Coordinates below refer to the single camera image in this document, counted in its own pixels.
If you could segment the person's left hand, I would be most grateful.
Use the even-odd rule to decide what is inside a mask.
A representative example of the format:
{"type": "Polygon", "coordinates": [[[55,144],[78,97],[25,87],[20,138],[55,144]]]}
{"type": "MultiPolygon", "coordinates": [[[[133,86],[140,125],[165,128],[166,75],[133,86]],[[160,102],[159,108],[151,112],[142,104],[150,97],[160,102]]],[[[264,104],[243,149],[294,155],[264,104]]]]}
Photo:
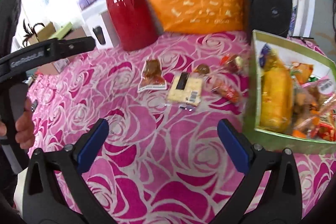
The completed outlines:
{"type": "Polygon", "coordinates": [[[15,141],[20,145],[21,149],[29,149],[34,145],[34,124],[32,120],[31,101],[26,98],[24,112],[15,123],[17,133],[15,141]]]}

